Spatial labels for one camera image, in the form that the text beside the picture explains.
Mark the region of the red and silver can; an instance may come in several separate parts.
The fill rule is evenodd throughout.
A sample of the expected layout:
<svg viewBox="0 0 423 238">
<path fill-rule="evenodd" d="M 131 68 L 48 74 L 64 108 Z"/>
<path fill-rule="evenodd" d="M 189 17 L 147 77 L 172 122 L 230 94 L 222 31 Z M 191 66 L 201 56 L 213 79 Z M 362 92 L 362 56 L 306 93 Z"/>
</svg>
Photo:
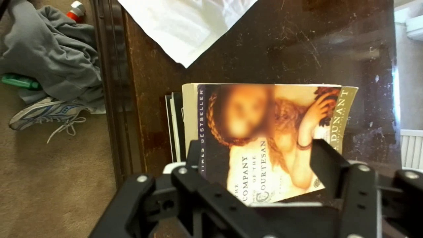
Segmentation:
<svg viewBox="0 0 423 238">
<path fill-rule="evenodd" d="M 76 23 L 82 23 L 86 15 L 86 8 L 80 1 L 74 1 L 71 4 L 71 9 L 66 13 L 66 16 Z"/>
</svg>

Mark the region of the white sheet of paper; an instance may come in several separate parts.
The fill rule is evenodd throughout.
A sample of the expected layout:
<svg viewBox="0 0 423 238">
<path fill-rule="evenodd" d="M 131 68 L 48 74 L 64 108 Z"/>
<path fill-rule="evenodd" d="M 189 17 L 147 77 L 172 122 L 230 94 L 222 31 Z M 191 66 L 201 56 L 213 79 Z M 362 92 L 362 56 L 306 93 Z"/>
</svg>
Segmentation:
<svg viewBox="0 0 423 238">
<path fill-rule="evenodd" d="M 258 0 L 118 0 L 142 30 L 188 68 Z"/>
</svg>

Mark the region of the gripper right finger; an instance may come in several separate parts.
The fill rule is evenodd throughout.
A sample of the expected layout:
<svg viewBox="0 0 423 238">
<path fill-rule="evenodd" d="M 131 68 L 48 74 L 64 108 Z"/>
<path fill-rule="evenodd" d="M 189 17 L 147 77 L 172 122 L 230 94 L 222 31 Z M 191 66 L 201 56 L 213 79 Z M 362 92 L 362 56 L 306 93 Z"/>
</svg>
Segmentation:
<svg viewBox="0 0 423 238">
<path fill-rule="evenodd" d="M 379 176 L 369 165 L 349 163 L 323 139 L 312 141 L 310 166 L 342 200 L 336 238 L 382 238 L 382 220 L 407 238 L 423 238 L 423 173 Z"/>
</svg>

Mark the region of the white radiator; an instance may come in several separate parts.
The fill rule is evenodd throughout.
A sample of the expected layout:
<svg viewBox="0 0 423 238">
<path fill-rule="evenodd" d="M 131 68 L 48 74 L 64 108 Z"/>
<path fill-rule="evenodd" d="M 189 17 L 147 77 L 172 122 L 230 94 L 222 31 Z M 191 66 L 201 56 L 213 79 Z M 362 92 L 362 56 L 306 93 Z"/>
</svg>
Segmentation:
<svg viewBox="0 0 423 238">
<path fill-rule="evenodd" d="M 423 130 L 401 130 L 402 167 L 423 170 Z"/>
</svg>

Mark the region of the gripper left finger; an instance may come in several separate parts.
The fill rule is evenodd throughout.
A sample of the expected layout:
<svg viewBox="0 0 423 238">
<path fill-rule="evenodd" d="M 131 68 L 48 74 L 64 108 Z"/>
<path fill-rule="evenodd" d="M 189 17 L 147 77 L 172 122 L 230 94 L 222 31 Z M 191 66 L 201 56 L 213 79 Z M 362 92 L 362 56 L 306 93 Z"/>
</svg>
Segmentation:
<svg viewBox="0 0 423 238">
<path fill-rule="evenodd" d="M 152 238 L 154 229 L 176 218 L 190 238 L 275 238 L 275 230 L 254 209 L 198 172 L 201 142 L 192 140 L 186 165 L 154 178 L 129 176 L 89 238 Z"/>
</svg>

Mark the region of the white wall unit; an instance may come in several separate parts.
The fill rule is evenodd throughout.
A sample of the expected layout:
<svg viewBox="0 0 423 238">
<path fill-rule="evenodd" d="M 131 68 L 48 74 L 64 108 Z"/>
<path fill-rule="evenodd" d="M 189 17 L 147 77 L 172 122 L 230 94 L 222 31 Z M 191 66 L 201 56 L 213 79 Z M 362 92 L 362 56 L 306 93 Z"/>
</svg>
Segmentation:
<svg viewBox="0 0 423 238">
<path fill-rule="evenodd" d="M 423 42 L 423 15 L 405 21 L 406 34 L 409 39 Z"/>
</svg>

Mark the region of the grey garment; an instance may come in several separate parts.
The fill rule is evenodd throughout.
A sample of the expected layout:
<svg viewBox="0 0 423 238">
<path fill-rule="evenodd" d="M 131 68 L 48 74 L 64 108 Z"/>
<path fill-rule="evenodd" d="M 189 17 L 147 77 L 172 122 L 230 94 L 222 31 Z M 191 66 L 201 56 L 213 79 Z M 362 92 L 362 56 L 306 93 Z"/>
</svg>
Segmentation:
<svg viewBox="0 0 423 238">
<path fill-rule="evenodd" d="M 36 9 L 28 0 L 11 0 L 7 12 L 12 27 L 0 37 L 0 75 L 32 77 L 47 96 L 104 112 L 94 26 L 52 6 Z"/>
</svg>

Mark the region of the white and blue sneaker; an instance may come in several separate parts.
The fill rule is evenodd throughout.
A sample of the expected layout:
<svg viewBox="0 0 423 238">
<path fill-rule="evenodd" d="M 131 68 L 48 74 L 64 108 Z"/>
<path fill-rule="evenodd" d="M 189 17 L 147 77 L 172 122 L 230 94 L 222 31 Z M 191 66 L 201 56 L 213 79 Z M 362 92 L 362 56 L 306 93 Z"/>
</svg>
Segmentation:
<svg viewBox="0 0 423 238">
<path fill-rule="evenodd" d="M 70 136 L 75 136 L 74 125 L 86 121 L 85 117 L 79 116 L 84 110 L 94 113 L 97 108 L 84 105 L 77 100 L 63 101 L 45 97 L 16 113 L 9 121 L 9 128 L 14 131 L 22 131 L 36 124 L 60 123 L 61 125 L 48 137 L 46 143 L 49 143 L 56 134 L 62 131 L 66 131 Z"/>
</svg>

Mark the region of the paperback book with portrait cover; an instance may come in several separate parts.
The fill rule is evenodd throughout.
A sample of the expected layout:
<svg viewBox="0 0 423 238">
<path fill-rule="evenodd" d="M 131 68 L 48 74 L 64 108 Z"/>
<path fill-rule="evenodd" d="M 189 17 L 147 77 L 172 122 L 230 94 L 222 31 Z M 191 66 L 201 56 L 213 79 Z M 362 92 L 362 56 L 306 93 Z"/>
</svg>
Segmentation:
<svg viewBox="0 0 423 238">
<path fill-rule="evenodd" d="M 246 205 L 324 188 L 310 168 L 313 139 L 342 152 L 358 87 L 186 83 L 185 144 L 200 142 L 199 173 Z"/>
</svg>

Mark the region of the green bottle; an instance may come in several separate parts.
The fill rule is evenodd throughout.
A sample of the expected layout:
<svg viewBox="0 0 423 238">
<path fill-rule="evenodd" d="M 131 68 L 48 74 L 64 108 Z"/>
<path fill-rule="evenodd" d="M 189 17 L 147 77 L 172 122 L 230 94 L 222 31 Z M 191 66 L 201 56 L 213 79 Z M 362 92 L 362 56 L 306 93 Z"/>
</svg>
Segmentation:
<svg viewBox="0 0 423 238">
<path fill-rule="evenodd" d="M 36 79 L 20 74 L 6 73 L 1 77 L 1 82 L 27 90 L 42 90 L 41 84 Z"/>
</svg>

